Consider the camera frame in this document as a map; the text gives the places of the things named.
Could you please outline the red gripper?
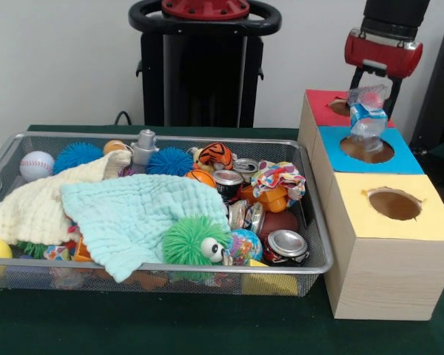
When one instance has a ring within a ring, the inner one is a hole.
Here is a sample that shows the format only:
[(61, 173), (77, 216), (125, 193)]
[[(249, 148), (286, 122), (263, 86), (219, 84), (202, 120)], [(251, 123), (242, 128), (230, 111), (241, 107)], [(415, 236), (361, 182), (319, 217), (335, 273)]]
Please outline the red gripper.
[(365, 67), (384, 71), (391, 81), (391, 92), (383, 103), (383, 110), (391, 118), (400, 92), (402, 79), (416, 70), (423, 54), (423, 44), (416, 41), (403, 41), (386, 38), (352, 29), (346, 39), (344, 58), (347, 64), (357, 68), (349, 90), (359, 88)]

